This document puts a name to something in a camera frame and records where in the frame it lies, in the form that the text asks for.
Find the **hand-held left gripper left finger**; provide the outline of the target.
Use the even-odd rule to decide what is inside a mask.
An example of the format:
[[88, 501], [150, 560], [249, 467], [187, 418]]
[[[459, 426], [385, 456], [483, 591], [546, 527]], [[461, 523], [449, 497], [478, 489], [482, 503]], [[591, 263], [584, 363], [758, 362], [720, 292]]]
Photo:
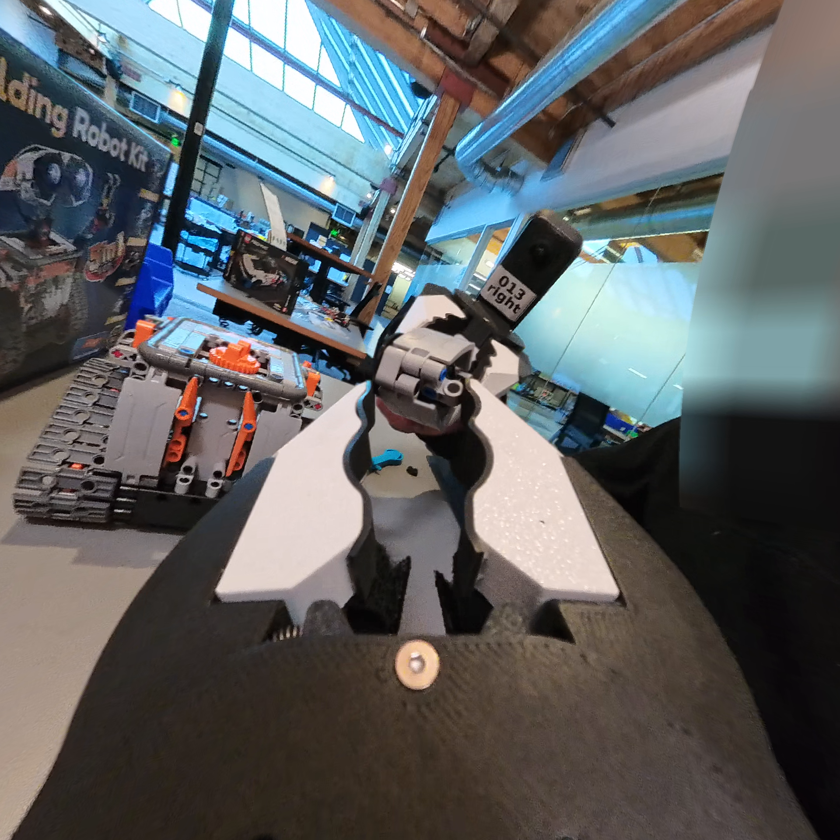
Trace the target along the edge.
[[371, 383], [355, 386], [275, 455], [216, 588], [222, 602], [309, 606], [366, 598], [376, 576], [371, 500]]

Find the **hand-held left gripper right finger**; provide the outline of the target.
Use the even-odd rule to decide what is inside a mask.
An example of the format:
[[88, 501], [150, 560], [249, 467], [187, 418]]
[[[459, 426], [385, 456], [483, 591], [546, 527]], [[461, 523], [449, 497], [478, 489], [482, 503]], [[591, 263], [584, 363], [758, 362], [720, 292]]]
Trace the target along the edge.
[[560, 452], [477, 380], [467, 382], [465, 396], [459, 595], [515, 606], [527, 620], [548, 602], [618, 602], [620, 588]]

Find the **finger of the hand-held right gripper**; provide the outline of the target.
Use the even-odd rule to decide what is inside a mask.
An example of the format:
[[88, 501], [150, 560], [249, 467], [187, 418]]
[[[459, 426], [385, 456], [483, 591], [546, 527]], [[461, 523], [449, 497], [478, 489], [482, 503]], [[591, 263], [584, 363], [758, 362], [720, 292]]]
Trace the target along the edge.
[[492, 395], [505, 400], [510, 389], [527, 377], [527, 355], [520, 343], [510, 345], [493, 339], [490, 347], [482, 384]]
[[419, 329], [447, 336], [460, 335], [468, 326], [464, 304], [449, 291], [424, 291], [412, 298], [384, 330], [384, 344]]

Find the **grey toy motor block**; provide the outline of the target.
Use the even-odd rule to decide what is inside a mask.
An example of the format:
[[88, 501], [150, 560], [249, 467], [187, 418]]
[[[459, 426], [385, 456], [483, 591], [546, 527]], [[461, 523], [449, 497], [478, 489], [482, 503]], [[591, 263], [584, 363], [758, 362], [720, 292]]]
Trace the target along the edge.
[[476, 345], [461, 335], [418, 327], [383, 350], [374, 375], [377, 395], [396, 415], [445, 432], [456, 425]]

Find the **person's right hand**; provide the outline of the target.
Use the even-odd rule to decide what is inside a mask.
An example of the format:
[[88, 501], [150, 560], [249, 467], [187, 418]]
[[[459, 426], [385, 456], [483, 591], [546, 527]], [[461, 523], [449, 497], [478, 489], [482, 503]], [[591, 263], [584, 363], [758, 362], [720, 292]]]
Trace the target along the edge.
[[434, 438], [441, 437], [447, 434], [452, 434], [452, 429], [438, 429], [431, 426], [425, 426], [394, 412], [380, 397], [376, 397], [375, 405], [378, 411], [383, 415], [387, 423], [397, 432], [403, 434], [414, 434], [420, 438]]

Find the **wooden work table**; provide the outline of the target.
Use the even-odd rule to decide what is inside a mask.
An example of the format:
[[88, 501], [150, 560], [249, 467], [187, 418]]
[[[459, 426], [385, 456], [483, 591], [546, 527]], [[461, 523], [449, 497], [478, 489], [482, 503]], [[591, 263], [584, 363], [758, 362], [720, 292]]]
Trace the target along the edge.
[[308, 315], [298, 310], [290, 316], [284, 315], [264, 302], [250, 298], [243, 291], [231, 287], [222, 278], [209, 278], [207, 282], [198, 282], [196, 289], [231, 308], [294, 332], [319, 348], [336, 350], [356, 360], [363, 360], [368, 355], [365, 338], [356, 327], [339, 332], [320, 322], [312, 322]]

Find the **black toy set box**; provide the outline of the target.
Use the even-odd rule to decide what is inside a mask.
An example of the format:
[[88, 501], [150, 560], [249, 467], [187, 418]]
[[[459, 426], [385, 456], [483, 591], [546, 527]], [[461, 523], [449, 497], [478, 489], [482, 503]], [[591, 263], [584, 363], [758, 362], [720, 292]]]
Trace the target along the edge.
[[224, 280], [248, 297], [290, 316], [308, 268], [305, 259], [240, 229], [224, 269]]

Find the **grey orange toy tracked robot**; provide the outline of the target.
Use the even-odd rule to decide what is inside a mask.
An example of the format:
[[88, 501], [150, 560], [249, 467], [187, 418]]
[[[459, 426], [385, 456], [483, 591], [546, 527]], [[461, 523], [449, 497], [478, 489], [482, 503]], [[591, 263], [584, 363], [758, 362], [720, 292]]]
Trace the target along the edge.
[[77, 371], [21, 468], [28, 519], [186, 531], [322, 408], [320, 373], [192, 318], [137, 321]]

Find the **white board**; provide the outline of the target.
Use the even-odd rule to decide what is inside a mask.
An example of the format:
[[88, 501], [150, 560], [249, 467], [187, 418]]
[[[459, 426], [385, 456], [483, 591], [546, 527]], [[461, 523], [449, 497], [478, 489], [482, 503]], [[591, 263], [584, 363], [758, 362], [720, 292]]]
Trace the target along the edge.
[[277, 194], [275, 194], [270, 187], [262, 181], [259, 181], [259, 189], [266, 205], [269, 223], [269, 227], [266, 232], [266, 242], [275, 248], [287, 251], [287, 226], [281, 212], [279, 198]]

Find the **black fleece jacket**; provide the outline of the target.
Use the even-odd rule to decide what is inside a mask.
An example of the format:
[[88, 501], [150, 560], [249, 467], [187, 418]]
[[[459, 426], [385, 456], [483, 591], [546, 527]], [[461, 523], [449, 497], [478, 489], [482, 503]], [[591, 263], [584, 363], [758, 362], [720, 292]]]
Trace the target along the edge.
[[821, 838], [839, 837], [838, 531], [624, 507], [695, 588]]

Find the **plain blue storage bin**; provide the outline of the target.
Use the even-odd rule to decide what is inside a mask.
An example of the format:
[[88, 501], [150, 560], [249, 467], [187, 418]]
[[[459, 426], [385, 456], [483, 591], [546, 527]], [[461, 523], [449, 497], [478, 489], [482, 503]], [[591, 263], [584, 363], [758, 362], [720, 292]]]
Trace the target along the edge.
[[173, 257], [168, 248], [149, 243], [130, 303], [124, 328], [131, 330], [146, 316], [161, 317], [174, 290]]

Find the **black steel pole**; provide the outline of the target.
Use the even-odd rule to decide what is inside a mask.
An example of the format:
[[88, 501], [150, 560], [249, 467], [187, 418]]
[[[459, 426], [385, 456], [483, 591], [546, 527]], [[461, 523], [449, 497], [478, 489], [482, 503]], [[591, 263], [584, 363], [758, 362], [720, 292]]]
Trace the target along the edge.
[[224, 46], [230, 26], [235, 1], [216, 1], [199, 68], [192, 108], [186, 125], [185, 138], [175, 184], [167, 211], [163, 247], [175, 255], [181, 241], [187, 205], [190, 200], [196, 162], [205, 133], [207, 115], [211, 107], [219, 68], [224, 56]]

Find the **blue robot kit box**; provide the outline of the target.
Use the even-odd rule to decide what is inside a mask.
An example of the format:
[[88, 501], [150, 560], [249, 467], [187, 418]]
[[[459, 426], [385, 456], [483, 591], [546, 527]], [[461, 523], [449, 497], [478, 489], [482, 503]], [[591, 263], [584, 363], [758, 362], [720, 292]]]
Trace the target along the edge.
[[125, 329], [172, 156], [5, 31], [1, 54], [5, 391]]

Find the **wooden support post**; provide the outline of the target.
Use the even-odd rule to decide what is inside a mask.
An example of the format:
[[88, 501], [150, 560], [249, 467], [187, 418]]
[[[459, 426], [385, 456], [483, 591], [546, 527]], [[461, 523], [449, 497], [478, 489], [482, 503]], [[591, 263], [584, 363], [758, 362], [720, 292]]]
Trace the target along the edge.
[[357, 316], [358, 321], [366, 327], [371, 325], [393, 264], [400, 254], [448, 133], [452, 129], [459, 111], [470, 104], [474, 91], [474, 85], [468, 80], [449, 68], [444, 70], [436, 89], [437, 105], [432, 122], [423, 140], [372, 273], [371, 289], [375, 294], [373, 298], [367, 301]]

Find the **silver air duct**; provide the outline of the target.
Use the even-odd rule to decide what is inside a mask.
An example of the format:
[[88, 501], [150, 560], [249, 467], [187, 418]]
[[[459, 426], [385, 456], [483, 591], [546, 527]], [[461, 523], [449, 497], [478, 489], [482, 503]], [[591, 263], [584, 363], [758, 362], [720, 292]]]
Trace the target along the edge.
[[490, 167], [484, 156], [678, 5], [680, 1], [598, 3], [568, 37], [543, 57], [531, 74], [458, 143], [455, 159], [467, 181], [489, 190], [518, 192], [522, 177], [511, 169]]

